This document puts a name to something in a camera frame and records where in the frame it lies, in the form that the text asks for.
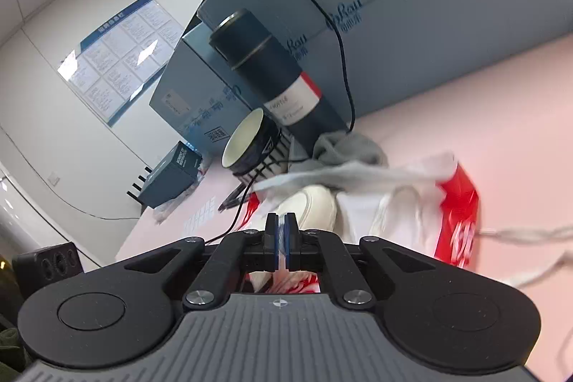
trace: electronic device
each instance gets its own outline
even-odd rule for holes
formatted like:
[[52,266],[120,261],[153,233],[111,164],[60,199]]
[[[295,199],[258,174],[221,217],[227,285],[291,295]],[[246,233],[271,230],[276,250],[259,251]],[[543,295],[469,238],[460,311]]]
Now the electronic device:
[[[292,213],[219,245],[185,238],[48,285],[18,328],[51,381],[533,382],[520,291],[378,237],[345,245]],[[319,275],[320,294],[244,293],[245,274]]]

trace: wall outlet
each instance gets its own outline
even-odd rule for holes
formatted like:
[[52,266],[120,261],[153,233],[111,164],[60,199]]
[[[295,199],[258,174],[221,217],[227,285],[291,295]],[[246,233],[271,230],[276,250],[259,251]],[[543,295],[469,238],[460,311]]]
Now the wall outlet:
[[55,173],[52,172],[50,174],[50,176],[48,177],[48,182],[50,182],[50,185],[55,187],[59,182],[59,177]]

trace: thermos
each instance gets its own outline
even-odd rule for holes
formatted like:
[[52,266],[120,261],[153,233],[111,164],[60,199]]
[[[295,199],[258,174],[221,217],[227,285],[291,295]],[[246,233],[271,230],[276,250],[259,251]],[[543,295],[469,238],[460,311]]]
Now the thermos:
[[309,155],[320,134],[348,129],[296,60],[248,10],[227,17],[211,34],[210,44]]

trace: bolt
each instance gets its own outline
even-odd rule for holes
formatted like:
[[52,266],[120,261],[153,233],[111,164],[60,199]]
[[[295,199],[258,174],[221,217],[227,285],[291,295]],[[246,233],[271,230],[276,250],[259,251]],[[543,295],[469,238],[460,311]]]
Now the bolt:
[[215,299],[215,295],[207,290],[196,290],[187,293],[185,299],[192,305],[208,305]]
[[372,295],[366,290],[351,290],[347,291],[343,298],[351,305],[365,305],[371,301]]

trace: pink table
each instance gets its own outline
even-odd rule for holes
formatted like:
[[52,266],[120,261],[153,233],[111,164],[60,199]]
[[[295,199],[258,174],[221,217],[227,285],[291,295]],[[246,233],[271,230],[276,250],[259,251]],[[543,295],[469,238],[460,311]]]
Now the pink table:
[[[481,196],[487,228],[551,228],[573,222],[573,35],[363,117],[356,130],[374,139],[391,165],[451,150]],[[236,181],[215,162],[196,193],[163,224],[148,209],[119,250],[128,258],[173,242],[211,197],[216,208]],[[212,238],[235,211],[215,215],[194,234]],[[514,246],[482,238],[472,268],[505,278],[535,269],[573,241]],[[523,291],[541,313],[541,336],[528,361],[542,381],[573,373],[573,269],[564,267]]]

